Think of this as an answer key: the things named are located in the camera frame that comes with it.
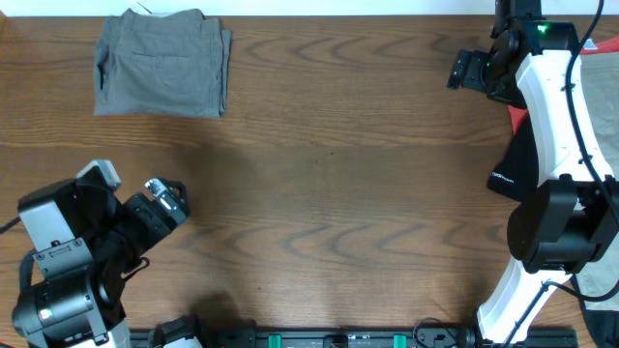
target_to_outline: red object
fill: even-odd
[[[580,51],[580,55],[598,54],[598,53],[612,53],[619,51],[619,35],[606,40],[602,43],[596,43],[598,49],[583,49]],[[529,111],[527,109],[519,109],[517,107],[508,106],[510,110],[510,116],[512,117],[512,131],[516,134],[522,122],[529,117]]]

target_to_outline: white plastic casing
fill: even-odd
[[[538,152],[538,186],[548,179],[558,179],[561,174],[571,174],[575,181],[591,182],[593,178],[584,164],[567,105],[565,73],[572,53],[568,50],[545,50],[544,54],[529,55],[516,72],[516,83],[529,110],[533,135]],[[580,83],[580,58],[572,70],[572,94],[578,126],[591,161],[602,178],[612,175],[596,140],[589,112]],[[539,271],[528,274],[521,261],[513,258],[501,277],[498,286],[477,311],[483,338],[504,343],[526,308],[533,302],[542,282],[567,281],[572,275],[563,271]],[[548,300],[554,287],[544,293],[533,311],[521,325],[511,343],[526,339],[529,325]]]

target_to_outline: black mount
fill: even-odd
[[[473,327],[424,325],[408,329],[280,331],[264,329],[202,330],[195,317],[181,317],[150,332],[132,332],[133,348],[160,348],[177,339],[196,337],[203,347],[215,348],[490,348]],[[509,347],[577,348],[574,330],[530,330],[527,339]]]
[[[608,176],[604,184],[615,204],[619,185]],[[576,204],[584,207],[575,210]],[[539,270],[579,273],[587,262],[602,258],[617,234],[608,204],[592,182],[575,182],[564,174],[547,180],[510,216],[510,252],[530,274]]]

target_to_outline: white panel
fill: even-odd
[[[493,15],[494,0],[142,0],[154,13],[205,15]],[[591,15],[598,0],[542,0],[545,15]],[[119,15],[129,0],[0,0],[6,15]],[[604,13],[619,15],[619,1]]]

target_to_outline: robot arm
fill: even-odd
[[[31,285],[20,270],[27,281],[13,321],[30,346],[131,346],[120,302],[125,284],[142,254],[184,223],[190,210],[180,183],[151,179],[145,186],[154,200],[137,193],[123,204],[114,195],[119,186],[111,162],[95,160],[77,179],[19,201],[34,261],[44,274],[44,281]]]
[[[462,50],[448,87],[460,85],[486,93],[494,101],[528,108],[537,148],[537,190],[510,216],[508,269],[477,311],[485,340],[522,341],[530,323],[563,283],[587,262],[597,261],[617,233],[607,203],[596,192],[581,153],[566,103],[565,73],[578,47],[571,23],[546,21],[540,1],[496,3],[490,52]],[[617,184],[596,140],[580,83],[580,59],[573,68],[576,117],[591,161],[617,201]],[[521,321],[528,306],[526,318]],[[510,335],[517,326],[516,333]]]

